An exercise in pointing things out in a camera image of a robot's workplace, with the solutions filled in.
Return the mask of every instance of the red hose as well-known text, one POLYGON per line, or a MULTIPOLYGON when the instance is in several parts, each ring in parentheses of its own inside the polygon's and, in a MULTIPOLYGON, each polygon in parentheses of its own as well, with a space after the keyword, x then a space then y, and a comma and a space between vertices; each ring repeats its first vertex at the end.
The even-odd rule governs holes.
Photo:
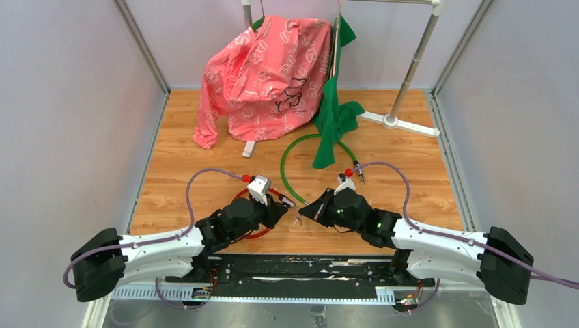
MULTIPOLYGON (((239 197, 245 195, 248 191, 249 191, 249 190, 247 190, 247 188, 241 190, 241 191, 234 197, 234 200, 236 200, 236 199, 238 199, 239 197)), ((275 190, 275 189, 271 189, 271 188, 270 188, 268 191, 269 191, 270 193, 278 196, 278 197, 281 195, 281 194, 280 194, 277 190, 275 190)), ((267 234, 270 230, 271 230, 271 228, 265 228, 265 229, 263 229, 262 231, 258 232, 257 234, 250 234, 249 236, 245 237, 245 239, 256 239, 256 238, 259 238, 259 237, 267 234)))

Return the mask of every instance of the wood grain surface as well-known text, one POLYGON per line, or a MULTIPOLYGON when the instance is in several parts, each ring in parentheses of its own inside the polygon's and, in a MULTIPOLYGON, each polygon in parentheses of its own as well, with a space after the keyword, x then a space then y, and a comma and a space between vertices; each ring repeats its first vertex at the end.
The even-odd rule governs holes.
MULTIPOLYGON (((358 101, 367 111, 388 113, 397 91, 341 90, 340 102, 358 101)), ((241 156, 244 142, 233 140, 227 131, 227 120, 217 122, 218 141, 211 150, 204 150, 192 141, 197 123, 197 90, 173 90, 169 97, 151 163, 145 179, 131 234, 151 234, 187 226, 190 222, 185 187, 198 170, 219 167, 235 174, 261 174, 272 186, 288 195, 281 182, 279 161, 286 147, 302 135, 317 133, 313 124, 286 136, 258 142, 250 159, 241 156)), ((429 110, 421 90, 408 92, 399 117, 413 123, 432 126, 429 110)), ((361 163, 388 161, 398 166, 410 181, 410 217, 424 223, 462 229, 449 177, 435 138, 400 130, 386 130, 379 124, 359 120, 357 130, 347 133, 342 141, 361 163)), ((298 194, 312 202, 326 187, 337 187, 336 175, 352 166, 349 156, 335 146, 336 163, 323 170, 311 167, 319 139, 298 144, 288 156, 286 176, 298 194)), ((384 166, 365 170, 367 185, 356 177, 357 192, 376 208, 401 213, 405 196, 404 183, 384 166)), ((226 175, 208 172, 193 182, 190 198, 195 219, 207 217, 228 205, 235 194, 245 188, 241 181, 226 175)), ((297 212, 290 210, 274 230, 253 240, 243 240, 224 252, 274 254, 391 254, 363 241, 356 233, 340 234, 309 219, 295 223, 297 212)))

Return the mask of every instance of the sleeve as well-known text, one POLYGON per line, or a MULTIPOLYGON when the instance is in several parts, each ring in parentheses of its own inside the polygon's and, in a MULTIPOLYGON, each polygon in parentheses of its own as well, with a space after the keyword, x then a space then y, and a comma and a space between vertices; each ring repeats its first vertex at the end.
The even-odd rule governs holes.
POLYGON ((212 84, 218 81, 217 74, 208 72, 203 76, 201 95, 199 96, 199 109, 197 110, 197 126, 193 141, 205 149, 213 147, 217 141, 217 128, 215 120, 219 118, 218 96, 212 92, 212 84))

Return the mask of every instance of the green cable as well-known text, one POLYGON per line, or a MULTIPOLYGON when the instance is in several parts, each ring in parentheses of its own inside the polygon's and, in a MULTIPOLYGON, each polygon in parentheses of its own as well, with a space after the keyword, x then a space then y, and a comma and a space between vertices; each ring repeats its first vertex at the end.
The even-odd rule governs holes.
MULTIPOLYGON (((300 142, 306 140, 306 139, 311 139, 311 138, 321 138, 322 135, 318 135, 318 134, 312 134, 312 135, 304 135, 303 137, 299 137, 298 139, 296 139, 294 142, 292 142, 287 149, 285 150, 285 152, 283 153, 283 155, 281 156, 281 162, 279 162, 279 173, 281 175, 281 180, 283 181, 283 184, 285 185, 285 188, 287 188, 287 190, 289 191, 289 193, 291 193, 297 200, 299 200, 300 202, 304 203, 304 204, 308 204, 308 202, 306 202, 303 198, 301 198, 297 192, 295 192, 295 190, 292 188, 292 186, 290 186, 290 183, 287 181, 287 178, 285 177, 285 160, 287 159, 288 154, 290 153, 290 150, 292 150, 292 148, 299 144, 300 142)), ((356 156, 354 155, 354 153, 351 151, 351 149, 349 149, 343 142, 338 141, 337 142, 349 155, 350 158, 352 158, 352 161, 356 161, 356 156)))

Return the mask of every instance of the pink cloth with printed pattern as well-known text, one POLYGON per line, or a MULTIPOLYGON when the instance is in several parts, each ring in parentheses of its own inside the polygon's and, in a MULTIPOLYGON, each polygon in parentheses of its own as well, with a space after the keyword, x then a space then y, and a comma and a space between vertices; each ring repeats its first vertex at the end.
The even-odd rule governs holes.
POLYGON ((322 99, 332 27, 319 19, 267 16, 207 64, 193 140, 217 140, 215 120, 226 115, 234 139, 277 139, 307 123, 322 99))

